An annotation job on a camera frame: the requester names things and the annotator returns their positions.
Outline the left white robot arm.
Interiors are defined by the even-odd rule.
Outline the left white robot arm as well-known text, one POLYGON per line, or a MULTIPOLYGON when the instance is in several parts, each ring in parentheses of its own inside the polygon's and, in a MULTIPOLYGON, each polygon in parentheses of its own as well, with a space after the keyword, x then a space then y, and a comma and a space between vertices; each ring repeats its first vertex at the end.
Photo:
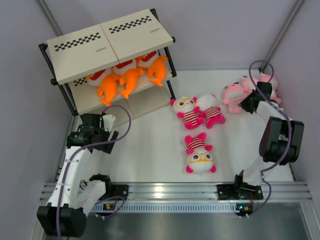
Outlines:
POLYGON ((111 179, 98 172, 95 153, 110 154, 119 133, 112 131, 116 117, 109 113, 85 113, 66 141, 63 166, 55 188, 36 216, 49 236, 79 238, 96 202, 113 194, 111 179))

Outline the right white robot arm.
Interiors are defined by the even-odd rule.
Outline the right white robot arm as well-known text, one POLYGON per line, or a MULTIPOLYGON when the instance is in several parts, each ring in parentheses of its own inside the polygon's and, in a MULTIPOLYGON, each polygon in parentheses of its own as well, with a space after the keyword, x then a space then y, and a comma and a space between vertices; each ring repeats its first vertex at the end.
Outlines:
POLYGON ((260 184, 266 173, 277 166, 295 162, 300 154, 304 124, 288 117, 277 102, 271 101, 272 85, 257 82, 240 106, 249 113, 256 113, 266 123, 256 160, 235 176, 233 192, 240 199, 259 194, 260 184))

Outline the orange shark plush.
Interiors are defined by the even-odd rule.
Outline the orange shark plush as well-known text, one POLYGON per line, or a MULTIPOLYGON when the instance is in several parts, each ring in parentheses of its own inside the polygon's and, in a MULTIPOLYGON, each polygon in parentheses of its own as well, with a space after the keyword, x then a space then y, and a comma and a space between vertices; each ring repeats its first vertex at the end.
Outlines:
POLYGON ((169 58, 166 55, 160 55, 157 50, 138 56, 136 58, 137 66, 146 70, 146 75, 151 83, 162 87, 162 81, 167 76, 167 67, 165 62, 169 58))
POLYGON ((112 68, 97 71, 85 77, 90 86, 97 87, 96 93, 102 104, 109 107, 118 94, 120 76, 115 74, 112 68))
POLYGON ((120 86, 124 87, 119 94, 128 99, 129 95, 137 88, 139 77, 144 74, 144 70, 137 67, 137 60, 135 58, 114 65, 111 68, 119 76, 118 81, 120 86))

